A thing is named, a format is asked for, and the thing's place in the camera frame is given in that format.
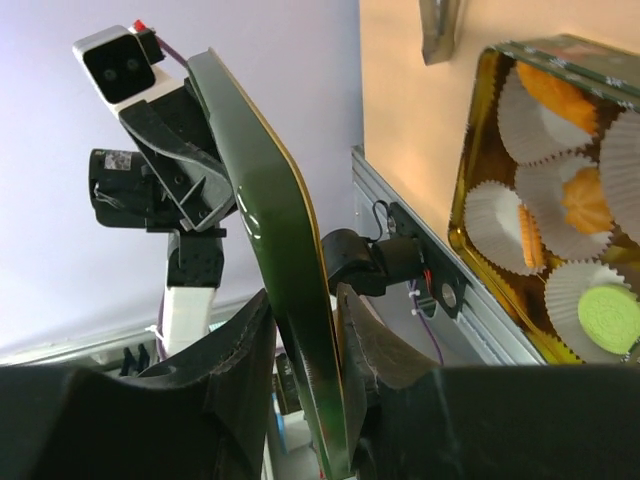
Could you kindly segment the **metal tongs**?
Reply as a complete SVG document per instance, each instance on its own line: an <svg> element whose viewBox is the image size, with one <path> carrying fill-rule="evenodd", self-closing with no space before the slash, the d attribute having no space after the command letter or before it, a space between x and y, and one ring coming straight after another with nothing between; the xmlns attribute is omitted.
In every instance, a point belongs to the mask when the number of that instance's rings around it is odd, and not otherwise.
<svg viewBox="0 0 640 480"><path fill-rule="evenodd" d="M421 53L426 66L448 62L456 49L465 1L419 0Z"/></svg>

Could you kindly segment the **tan round cookie top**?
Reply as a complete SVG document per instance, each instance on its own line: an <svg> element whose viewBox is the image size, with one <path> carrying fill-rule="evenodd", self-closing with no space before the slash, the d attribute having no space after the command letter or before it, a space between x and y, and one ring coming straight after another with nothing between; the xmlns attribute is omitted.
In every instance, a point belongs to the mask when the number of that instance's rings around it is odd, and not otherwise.
<svg viewBox="0 0 640 480"><path fill-rule="evenodd" d="M537 223L524 205L518 206L518 219L524 262L530 269L540 269L545 260Z"/></svg>

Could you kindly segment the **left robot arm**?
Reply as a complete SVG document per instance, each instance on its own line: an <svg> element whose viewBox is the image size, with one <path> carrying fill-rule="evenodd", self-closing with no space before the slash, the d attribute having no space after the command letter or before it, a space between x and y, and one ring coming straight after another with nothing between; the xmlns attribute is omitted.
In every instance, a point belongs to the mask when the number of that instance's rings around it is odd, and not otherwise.
<svg viewBox="0 0 640 480"><path fill-rule="evenodd" d="M133 151L94 149L89 196L106 227L168 236L155 326L160 359L209 332L224 267L221 222L237 209L231 183L190 83L117 115Z"/></svg>

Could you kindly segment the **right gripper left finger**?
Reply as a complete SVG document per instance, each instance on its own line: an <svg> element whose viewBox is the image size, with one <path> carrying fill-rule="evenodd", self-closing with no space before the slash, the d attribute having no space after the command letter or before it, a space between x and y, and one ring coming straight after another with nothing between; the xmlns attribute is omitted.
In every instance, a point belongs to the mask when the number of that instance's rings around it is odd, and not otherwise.
<svg viewBox="0 0 640 480"><path fill-rule="evenodd" d="M1 371L5 479L257 479L276 328L265 292L136 377Z"/></svg>

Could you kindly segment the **gold cookie tin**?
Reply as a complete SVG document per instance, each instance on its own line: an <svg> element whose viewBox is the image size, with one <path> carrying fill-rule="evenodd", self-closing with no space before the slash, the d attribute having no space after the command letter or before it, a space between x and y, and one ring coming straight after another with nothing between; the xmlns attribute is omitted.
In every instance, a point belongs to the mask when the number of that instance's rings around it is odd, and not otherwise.
<svg viewBox="0 0 640 480"><path fill-rule="evenodd" d="M551 253L542 243L545 269L524 276L498 267L481 255L471 243L464 224L466 195L480 183L497 181L516 192L515 173L521 165L509 156L502 143L497 105L506 76L518 61L579 88L596 108L598 127L592 144L541 162L565 155L583 155L596 163L600 174L600 147L607 130L622 112L634 110L639 113L639 57L636 53L573 35L509 41L486 48L478 60L453 197L448 237L464 263L547 361L586 363L568 349L551 324L544 301L546 281L554 269L570 261L597 260L617 269L639 299L639 242L631 240L612 215L613 235L602 255L586 260L565 260ZM619 363L637 364L638 361L639 340Z"/></svg>

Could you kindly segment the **gold tin lid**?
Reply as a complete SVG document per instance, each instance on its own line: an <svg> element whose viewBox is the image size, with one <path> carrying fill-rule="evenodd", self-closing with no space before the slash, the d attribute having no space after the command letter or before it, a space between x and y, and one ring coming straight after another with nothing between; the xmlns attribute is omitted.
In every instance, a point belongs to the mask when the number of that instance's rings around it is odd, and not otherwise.
<svg viewBox="0 0 640 480"><path fill-rule="evenodd" d="M264 115L213 50L190 80L230 177L324 475L350 476L340 354L319 228L304 178Z"/></svg>

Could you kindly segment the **green round cookie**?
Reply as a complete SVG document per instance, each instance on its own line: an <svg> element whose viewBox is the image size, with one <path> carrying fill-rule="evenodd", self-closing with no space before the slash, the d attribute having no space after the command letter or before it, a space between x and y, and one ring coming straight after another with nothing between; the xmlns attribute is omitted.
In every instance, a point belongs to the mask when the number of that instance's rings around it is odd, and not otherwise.
<svg viewBox="0 0 640 480"><path fill-rule="evenodd" d="M623 285L586 290L578 301L578 320L586 335L612 354L625 355L639 338L639 303Z"/></svg>

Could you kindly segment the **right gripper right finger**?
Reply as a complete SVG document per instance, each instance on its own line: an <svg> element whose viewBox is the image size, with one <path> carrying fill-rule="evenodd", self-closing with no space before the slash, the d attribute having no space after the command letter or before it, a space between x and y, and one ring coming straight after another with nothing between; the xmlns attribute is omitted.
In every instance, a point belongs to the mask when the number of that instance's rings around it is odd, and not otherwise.
<svg viewBox="0 0 640 480"><path fill-rule="evenodd" d="M340 285L347 451L361 479L635 479L639 372L443 367Z"/></svg>

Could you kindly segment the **swirl butter cookie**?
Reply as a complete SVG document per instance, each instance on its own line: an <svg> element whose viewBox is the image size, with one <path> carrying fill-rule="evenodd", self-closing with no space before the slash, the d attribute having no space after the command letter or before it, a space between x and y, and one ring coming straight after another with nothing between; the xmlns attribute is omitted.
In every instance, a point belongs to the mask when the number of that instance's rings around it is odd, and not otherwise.
<svg viewBox="0 0 640 480"><path fill-rule="evenodd" d="M596 167L580 169L571 180L563 184L562 189L566 223L585 235L598 234L612 228L613 217Z"/></svg>

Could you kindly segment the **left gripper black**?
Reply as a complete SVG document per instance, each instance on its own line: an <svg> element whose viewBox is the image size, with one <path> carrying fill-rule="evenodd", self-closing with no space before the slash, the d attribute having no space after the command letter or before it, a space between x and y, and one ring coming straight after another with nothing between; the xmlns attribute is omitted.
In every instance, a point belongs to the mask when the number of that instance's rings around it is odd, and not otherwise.
<svg viewBox="0 0 640 480"><path fill-rule="evenodd" d="M205 232L235 212L226 167L189 87L116 113L134 151L94 149L89 196L99 224Z"/></svg>

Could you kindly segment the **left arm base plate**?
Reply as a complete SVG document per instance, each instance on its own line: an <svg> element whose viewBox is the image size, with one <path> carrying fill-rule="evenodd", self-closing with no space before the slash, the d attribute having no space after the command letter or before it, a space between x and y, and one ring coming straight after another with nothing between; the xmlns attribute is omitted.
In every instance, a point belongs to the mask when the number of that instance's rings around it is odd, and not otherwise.
<svg viewBox="0 0 640 480"><path fill-rule="evenodd" d="M348 284L359 295L381 297L390 286L417 282L426 287L418 296L419 307L433 302L456 317L468 281L454 261L399 203L376 200L372 214L376 238L342 228L322 239L330 293Z"/></svg>

